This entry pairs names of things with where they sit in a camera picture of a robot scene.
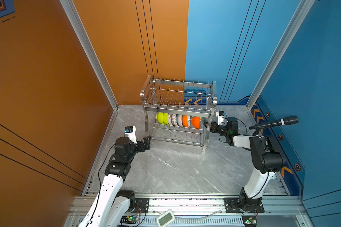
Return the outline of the orange plastic bowl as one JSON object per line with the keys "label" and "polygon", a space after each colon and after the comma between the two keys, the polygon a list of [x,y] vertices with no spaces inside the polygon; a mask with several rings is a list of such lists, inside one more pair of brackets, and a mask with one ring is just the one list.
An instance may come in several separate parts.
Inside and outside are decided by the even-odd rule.
{"label": "orange plastic bowl", "polygon": [[201,125],[200,117],[193,117],[191,119],[191,125],[196,129],[200,129],[200,125]]}

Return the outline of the white bowl orange outside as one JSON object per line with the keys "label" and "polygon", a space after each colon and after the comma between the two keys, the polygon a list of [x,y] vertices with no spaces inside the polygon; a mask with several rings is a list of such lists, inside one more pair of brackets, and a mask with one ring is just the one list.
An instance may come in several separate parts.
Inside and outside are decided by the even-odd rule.
{"label": "white bowl orange outside", "polygon": [[191,117],[188,115],[182,116],[182,125],[183,127],[189,128],[191,126]]}

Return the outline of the pink striped ceramic bowl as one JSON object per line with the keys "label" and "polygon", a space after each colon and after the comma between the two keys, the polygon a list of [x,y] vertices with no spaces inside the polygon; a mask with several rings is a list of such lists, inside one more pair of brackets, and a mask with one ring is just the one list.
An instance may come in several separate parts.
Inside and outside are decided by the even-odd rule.
{"label": "pink striped ceramic bowl", "polygon": [[178,114],[176,119],[177,119],[177,125],[178,125],[179,127],[183,127],[182,115],[181,115],[181,114]]}

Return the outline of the blue triangle patterned bowl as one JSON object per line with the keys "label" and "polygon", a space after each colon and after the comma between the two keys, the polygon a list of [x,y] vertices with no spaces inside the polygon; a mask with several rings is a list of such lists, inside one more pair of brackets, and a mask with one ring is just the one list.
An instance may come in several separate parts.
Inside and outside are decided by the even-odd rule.
{"label": "blue triangle patterned bowl", "polygon": [[177,115],[176,114],[171,114],[171,123],[172,123],[173,126],[178,126]]}

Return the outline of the lime green bowl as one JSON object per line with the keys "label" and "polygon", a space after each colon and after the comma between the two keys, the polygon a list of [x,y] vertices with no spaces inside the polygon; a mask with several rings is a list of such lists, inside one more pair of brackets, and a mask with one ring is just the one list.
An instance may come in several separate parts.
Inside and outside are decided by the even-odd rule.
{"label": "lime green bowl", "polygon": [[163,113],[157,113],[156,120],[158,121],[159,124],[164,124]]}
{"label": "lime green bowl", "polygon": [[168,113],[163,114],[163,123],[165,125],[169,125],[169,114]]}

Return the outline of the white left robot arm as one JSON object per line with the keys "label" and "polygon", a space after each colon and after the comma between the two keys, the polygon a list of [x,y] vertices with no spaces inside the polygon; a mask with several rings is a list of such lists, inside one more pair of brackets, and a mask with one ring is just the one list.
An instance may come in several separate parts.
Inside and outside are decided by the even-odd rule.
{"label": "white left robot arm", "polygon": [[137,153],[150,149],[151,136],[133,142],[124,136],[116,140],[115,149],[105,169],[98,195],[80,227],[116,227],[126,212],[135,207],[135,192],[121,187],[130,172],[131,163]]}

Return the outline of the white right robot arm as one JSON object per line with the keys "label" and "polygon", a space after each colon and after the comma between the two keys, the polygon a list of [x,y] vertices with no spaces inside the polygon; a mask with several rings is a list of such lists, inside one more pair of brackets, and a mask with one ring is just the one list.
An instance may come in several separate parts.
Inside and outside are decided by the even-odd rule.
{"label": "white right robot arm", "polygon": [[254,166],[252,175],[241,189],[239,199],[226,203],[227,208],[232,212],[264,212],[261,202],[263,192],[268,182],[285,166],[285,160],[280,148],[277,147],[278,143],[267,136],[259,136],[258,133],[262,129],[295,123],[298,123],[297,118],[285,117],[270,123],[256,124],[249,127],[255,130],[251,136],[238,133],[238,119],[234,117],[227,118],[226,126],[217,122],[204,123],[212,133],[224,136],[230,146],[241,147],[251,152]]}

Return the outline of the stainless steel dish rack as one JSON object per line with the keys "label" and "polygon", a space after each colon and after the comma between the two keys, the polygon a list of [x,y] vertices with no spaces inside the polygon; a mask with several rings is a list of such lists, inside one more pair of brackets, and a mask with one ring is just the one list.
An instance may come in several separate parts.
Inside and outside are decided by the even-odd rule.
{"label": "stainless steel dish rack", "polygon": [[[157,79],[147,76],[141,91],[141,103],[145,113],[145,131],[155,140],[200,146],[205,152],[210,129],[204,122],[211,123],[217,106],[216,81],[194,81]],[[149,113],[174,113],[200,117],[200,129],[159,124],[150,121]]]}

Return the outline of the green circuit board left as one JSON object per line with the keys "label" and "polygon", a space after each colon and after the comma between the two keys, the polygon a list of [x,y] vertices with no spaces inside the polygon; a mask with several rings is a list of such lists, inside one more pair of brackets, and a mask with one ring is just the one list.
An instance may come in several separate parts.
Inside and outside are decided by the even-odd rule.
{"label": "green circuit board left", "polygon": [[140,218],[138,216],[123,216],[121,218],[120,224],[130,224],[135,225]]}

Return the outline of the white handheld timer device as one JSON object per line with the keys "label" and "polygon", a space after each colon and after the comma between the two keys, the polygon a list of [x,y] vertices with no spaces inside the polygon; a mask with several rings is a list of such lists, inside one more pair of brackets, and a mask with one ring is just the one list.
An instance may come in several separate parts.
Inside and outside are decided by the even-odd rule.
{"label": "white handheld timer device", "polygon": [[175,221],[175,215],[172,210],[167,210],[156,219],[158,227],[167,227]]}

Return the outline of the black microphone on stand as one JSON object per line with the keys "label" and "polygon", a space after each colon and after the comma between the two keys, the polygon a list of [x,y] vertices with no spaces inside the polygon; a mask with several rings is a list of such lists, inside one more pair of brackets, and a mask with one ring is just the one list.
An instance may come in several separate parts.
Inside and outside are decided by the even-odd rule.
{"label": "black microphone on stand", "polygon": [[259,132],[261,130],[272,128],[272,127],[277,127],[277,126],[292,125],[292,124],[297,124],[297,123],[299,123],[298,117],[290,116],[290,117],[281,118],[279,120],[275,120],[272,122],[258,123],[258,124],[255,124],[254,126],[250,126],[249,129],[254,130],[252,134],[253,137],[259,137]]}

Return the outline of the circuit board right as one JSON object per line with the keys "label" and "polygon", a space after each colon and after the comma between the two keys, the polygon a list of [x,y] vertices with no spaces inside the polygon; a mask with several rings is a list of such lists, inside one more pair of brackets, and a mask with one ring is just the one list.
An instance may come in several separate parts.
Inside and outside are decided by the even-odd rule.
{"label": "circuit board right", "polygon": [[256,216],[242,216],[242,223],[245,227],[257,227]]}

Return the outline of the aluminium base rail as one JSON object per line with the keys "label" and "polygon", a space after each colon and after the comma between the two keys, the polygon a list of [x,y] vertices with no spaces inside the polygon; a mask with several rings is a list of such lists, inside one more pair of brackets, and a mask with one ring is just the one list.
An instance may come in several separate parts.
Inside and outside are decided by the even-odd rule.
{"label": "aluminium base rail", "polygon": [[[94,197],[77,197],[64,223],[66,227],[79,227]],[[156,219],[172,210],[175,221],[168,227],[244,227],[242,216],[256,216],[257,227],[312,227],[310,217],[296,196],[265,196],[264,212],[232,212],[228,201],[238,198],[224,194],[139,194],[135,207],[124,216],[138,216],[135,225],[118,224],[117,227],[158,227]]]}

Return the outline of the aluminium corner post right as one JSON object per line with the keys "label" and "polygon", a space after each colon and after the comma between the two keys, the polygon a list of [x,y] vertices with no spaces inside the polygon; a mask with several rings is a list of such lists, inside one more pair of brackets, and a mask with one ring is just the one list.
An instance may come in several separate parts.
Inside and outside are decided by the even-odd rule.
{"label": "aluminium corner post right", "polygon": [[269,79],[271,78],[273,72],[275,71],[277,65],[282,59],[284,53],[289,47],[291,41],[295,37],[297,31],[305,20],[307,14],[309,13],[311,7],[313,6],[315,0],[302,0],[296,11],[294,12],[287,28],[285,29],[273,55],[271,56],[268,64],[266,65],[260,79],[258,80],[247,104],[246,109],[250,111],[254,104],[256,103],[258,97],[261,95],[265,86],[267,85]]}

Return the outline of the aluminium corner post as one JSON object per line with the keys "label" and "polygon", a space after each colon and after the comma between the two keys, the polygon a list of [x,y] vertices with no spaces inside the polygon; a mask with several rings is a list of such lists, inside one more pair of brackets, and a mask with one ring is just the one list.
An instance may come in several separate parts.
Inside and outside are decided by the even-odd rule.
{"label": "aluminium corner post", "polygon": [[80,18],[80,15],[76,9],[76,6],[73,1],[70,0],[60,0],[60,3],[66,13],[67,18],[69,19],[77,38],[104,90],[105,95],[108,98],[112,108],[117,111],[118,103],[116,101],[115,95],[111,89],[109,81],[106,77],[106,74],[101,66],[101,63],[96,55],[96,52],[93,48],[93,45],[90,41],[90,38],[86,32],[86,29],[83,25],[83,22]]}
{"label": "aluminium corner post", "polygon": [[258,97],[261,95],[265,86],[267,85],[269,79],[271,78],[273,72],[275,71],[277,65],[282,59],[284,53],[289,47],[291,41],[295,37],[297,31],[305,20],[307,14],[309,13],[311,7],[313,6],[315,0],[302,0],[296,11],[294,12],[287,28],[285,29],[273,55],[271,56],[268,64],[266,65],[260,79],[258,80],[247,104],[246,109],[250,111],[254,104],[256,103]]}

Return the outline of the aluminium corner post left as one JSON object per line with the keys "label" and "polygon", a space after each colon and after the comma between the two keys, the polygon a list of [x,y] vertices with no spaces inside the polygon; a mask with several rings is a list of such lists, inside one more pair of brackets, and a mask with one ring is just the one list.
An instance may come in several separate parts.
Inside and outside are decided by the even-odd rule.
{"label": "aluminium corner post left", "polygon": [[77,38],[104,90],[105,95],[108,98],[112,108],[117,111],[118,103],[116,101],[115,95],[111,89],[109,81],[106,77],[106,74],[101,66],[101,63],[96,55],[96,52],[93,48],[93,45],[90,41],[90,38],[86,32],[86,29],[83,25],[83,22],[80,18],[80,15],[76,9],[76,6],[73,1],[70,0],[60,0],[60,3],[66,13],[67,18],[69,19]]}

